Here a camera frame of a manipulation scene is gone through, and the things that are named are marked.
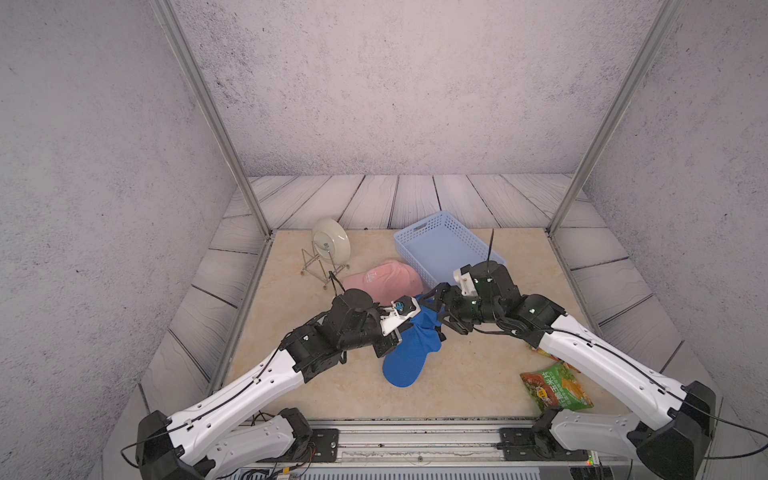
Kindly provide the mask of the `left frame post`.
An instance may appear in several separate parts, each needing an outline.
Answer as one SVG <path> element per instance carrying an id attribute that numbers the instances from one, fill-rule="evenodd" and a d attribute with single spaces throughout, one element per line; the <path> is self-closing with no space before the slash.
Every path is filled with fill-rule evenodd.
<path id="1" fill-rule="evenodd" d="M 189 42 L 174 11 L 172 2 L 168 0 L 153 0 L 151 4 L 173 50 L 174 56 L 193 91 L 198 106 L 215 137 L 237 188 L 243 195 L 250 214 L 254 216 L 260 232 L 265 236 L 271 236 L 272 228 L 269 226 L 252 185 L 245 174 L 235 146 L 205 83 Z"/>

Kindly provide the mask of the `blue baseball cap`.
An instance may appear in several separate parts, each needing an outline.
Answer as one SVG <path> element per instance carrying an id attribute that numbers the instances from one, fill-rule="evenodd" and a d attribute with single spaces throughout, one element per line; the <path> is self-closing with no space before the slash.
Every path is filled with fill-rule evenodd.
<path id="1" fill-rule="evenodd" d="M 411 320 L 411 327 L 402 333 L 402 342 L 383 361 L 385 379 L 399 388 L 407 388 L 416 382 L 428 355 L 438 352 L 445 340 L 435 302 L 422 297 L 418 301 L 421 312 Z"/>

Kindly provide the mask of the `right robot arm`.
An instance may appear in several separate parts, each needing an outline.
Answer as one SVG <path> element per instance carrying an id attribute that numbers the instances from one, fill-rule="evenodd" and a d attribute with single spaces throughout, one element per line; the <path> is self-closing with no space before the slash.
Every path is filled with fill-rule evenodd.
<path id="1" fill-rule="evenodd" d="M 547 297 L 521 293 L 507 268 L 495 261 L 466 265 L 454 280 L 418 301 L 442 325 L 467 335 L 492 323 L 498 334 L 573 366 L 630 410 L 600 415 L 548 407 L 531 428 L 536 456 L 560 459 L 595 451 L 636 460 L 661 479 L 696 478 L 716 427 L 726 423 L 714 413 L 712 389 L 698 381 L 684 385 L 625 355 Z"/>

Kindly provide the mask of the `frame post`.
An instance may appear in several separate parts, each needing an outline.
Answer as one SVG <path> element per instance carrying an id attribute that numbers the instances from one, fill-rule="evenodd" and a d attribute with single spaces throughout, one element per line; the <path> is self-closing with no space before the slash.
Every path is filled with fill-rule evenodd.
<path id="1" fill-rule="evenodd" d="M 565 191 L 562 201 L 550 221 L 546 232 L 553 239 L 557 230 L 569 214 L 579 192 L 586 184 L 589 176 L 599 161 L 611 136 L 621 122 L 632 97 L 644 76 L 653 64 L 655 56 L 661 49 L 666 36 L 672 29 L 684 2 L 681 0 L 665 0 L 661 3 L 658 14 L 624 76 L 620 87 L 612 100 L 600 126 L 598 127 L 577 169 L 571 177 L 571 182 Z"/>
<path id="2" fill-rule="evenodd" d="M 269 226 L 252 185 L 245 174 L 235 146 L 205 83 L 189 42 L 174 11 L 172 2 L 168 0 L 153 0 L 151 4 L 173 50 L 174 56 L 193 91 L 198 106 L 215 137 L 237 188 L 243 195 L 250 214 L 254 216 L 260 232 L 265 236 L 271 236 L 272 228 Z"/>

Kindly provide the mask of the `aluminium mounting rail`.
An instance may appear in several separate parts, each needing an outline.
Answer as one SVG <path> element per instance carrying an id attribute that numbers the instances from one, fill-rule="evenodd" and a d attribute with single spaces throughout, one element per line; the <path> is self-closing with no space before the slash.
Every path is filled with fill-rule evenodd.
<path id="1" fill-rule="evenodd" d="M 316 429 L 338 429 L 337 459 L 332 466 L 459 465 L 481 463 L 577 464 L 580 462 L 505 461 L 496 448 L 501 428 L 547 431 L 567 450 L 586 450 L 598 458 L 619 457 L 639 462 L 628 435 L 638 425 L 631 415 L 565 414 L 503 420 L 454 421 L 330 421 L 309 422 Z"/>

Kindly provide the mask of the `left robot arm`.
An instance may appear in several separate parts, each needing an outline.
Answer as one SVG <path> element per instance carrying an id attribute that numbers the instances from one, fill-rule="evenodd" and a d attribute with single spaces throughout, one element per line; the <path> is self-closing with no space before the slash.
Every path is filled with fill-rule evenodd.
<path id="1" fill-rule="evenodd" d="M 131 467 L 144 479 L 224 479 L 261 460 L 301 462 L 313 434 L 296 408 L 247 425 L 265 406 L 370 346 L 391 353 L 420 306 L 403 296 L 382 306 L 359 289 L 287 333 L 266 359 L 193 406 L 170 416 L 154 411 L 138 426 Z"/>

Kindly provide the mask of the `green snack bag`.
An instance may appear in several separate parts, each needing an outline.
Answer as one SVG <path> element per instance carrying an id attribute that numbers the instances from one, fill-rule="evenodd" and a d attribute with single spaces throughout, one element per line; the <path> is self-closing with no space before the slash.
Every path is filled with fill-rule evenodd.
<path id="1" fill-rule="evenodd" d="M 520 379 L 541 411 L 554 407 L 572 411 L 594 407 L 574 371 L 562 361 L 539 371 L 521 373 Z"/>

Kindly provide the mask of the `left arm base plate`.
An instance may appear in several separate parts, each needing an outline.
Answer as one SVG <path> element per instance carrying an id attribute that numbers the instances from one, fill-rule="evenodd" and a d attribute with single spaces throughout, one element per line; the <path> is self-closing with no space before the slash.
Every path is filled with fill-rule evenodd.
<path id="1" fill-rule="evenodd" d="M 316 429 L 309 437 L 295 439 L 292 433 L 279 434 L 276 447 L 271 447 L 268 456 L 256 463 L 283 463 L 306 465 L 309 463 L 333 463 L 337 459 L 339 430 Z"/>

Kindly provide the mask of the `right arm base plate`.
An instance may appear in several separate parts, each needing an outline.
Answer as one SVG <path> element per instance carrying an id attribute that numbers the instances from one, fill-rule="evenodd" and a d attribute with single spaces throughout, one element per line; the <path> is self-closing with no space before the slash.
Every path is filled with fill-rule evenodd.
<path id="1" fill-rule="evenodd" d="M 505 461 L 528 462 L 586 462 L 590 453 L 586 450 L 567 450 L 547 431 L 534 428 L 501 428 L 496 448 Z"/>

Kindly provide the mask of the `white plate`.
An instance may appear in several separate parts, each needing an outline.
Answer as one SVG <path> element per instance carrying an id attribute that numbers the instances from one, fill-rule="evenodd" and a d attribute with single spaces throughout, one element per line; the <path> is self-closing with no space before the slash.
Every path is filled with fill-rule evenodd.
<path id="1" fill-rule="evenodd" d="M 341 225 L 330 217 L 321 218 L 312 227 L 312 245 L 323 259 L 346 264 L 351 257 L 351 242 Z"/>

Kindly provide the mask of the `right frame post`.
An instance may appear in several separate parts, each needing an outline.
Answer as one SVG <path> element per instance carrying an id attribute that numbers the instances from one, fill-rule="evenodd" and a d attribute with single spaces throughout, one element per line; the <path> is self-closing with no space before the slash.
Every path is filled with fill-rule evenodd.
<path id="1" fill-rule="evenodd" d="M 624 76 L 620 87 L 612 100 L 600 126 L 598 127 L 577 169 L 571 177 L 571 182 L 565 191 L 562 201 L 550 221 L 546 232 L 553 239 L 557 230 L 569 214 L 579 192 L 586 184 L 589 176 L 599 161 L 611 136 L 621 122 L 632 97 L 644 76 L 653 64 L 655 56 L 661 49 L 666 36 L 672 29 L 684 2 L 681 0 L 665 0 L 661 3 L 658 14 Z"/>

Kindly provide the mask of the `light blue plastic basket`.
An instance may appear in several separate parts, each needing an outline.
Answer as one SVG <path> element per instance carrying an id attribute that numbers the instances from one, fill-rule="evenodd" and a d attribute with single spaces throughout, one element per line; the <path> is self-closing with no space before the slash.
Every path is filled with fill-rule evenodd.
<path id="1" fill-rule="evenodd" d="M 428 289 L 443 282 L 456 285 L 455 270 L 487 259 L 488 244 L 444 211 L 396 232 L 394 241 Z"/>

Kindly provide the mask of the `pink baseball cap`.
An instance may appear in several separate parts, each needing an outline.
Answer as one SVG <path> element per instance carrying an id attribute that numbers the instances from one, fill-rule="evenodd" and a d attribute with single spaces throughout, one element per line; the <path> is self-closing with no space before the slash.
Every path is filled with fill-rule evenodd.
<path id="1" fill-rule="evenodd" d="M 387 260 L 366 272 L 348 276 L 342 280 L 342 285 L 345 289 L 366 292 L 381 305 L 390 305 L 403 296 L 416 297 L 424 288 L 417 272 L 396 260 Z"/>

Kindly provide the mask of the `red yellow snack bag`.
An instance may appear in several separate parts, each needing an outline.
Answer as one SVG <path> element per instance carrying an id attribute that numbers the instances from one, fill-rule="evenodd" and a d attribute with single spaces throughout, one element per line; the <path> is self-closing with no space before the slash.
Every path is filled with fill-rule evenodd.
<path id="1" fill-rule="evenodd" d="M 580 371 L 580 370 L 578 370 L 577 368 L 575 368 L 575 367 L 574 367 L 573 365 L 571 365 L 570 363 L 568 363 L 568 362 L 565 362 L 564 360 L 560 359 L 559 357 L 557 357 L 557 356 L 555 356 L 555 355 L 552 355 L 552 354 L 550 354 L 549 352 L 546 352 L 545 350 L 542 350 L 541 348 L 534 348 L 534 347 L 530 347 L 530 349 L 531 349 L 531 351 L 533 351 L 533 352 L 535 352 L 535 353 L 537 353 L 537 354 L 539 354 L 539 355 L 543 355 L 544 357 L 547 357 L 547 358 L 549 358 L 550 360 L 553 360 L 553 361 L 555 361 L 555 362 L 560 362 L 560 363 L 562 363 L 564 366 L 566 366 L 567 368 L 569 368 L 569 369 L 571 369 L 571 370 L 573 370 L 573 371 L 575 371 L 575 372 L 577 372 L 577 373 L 581 373 L 581 371 Z"/>

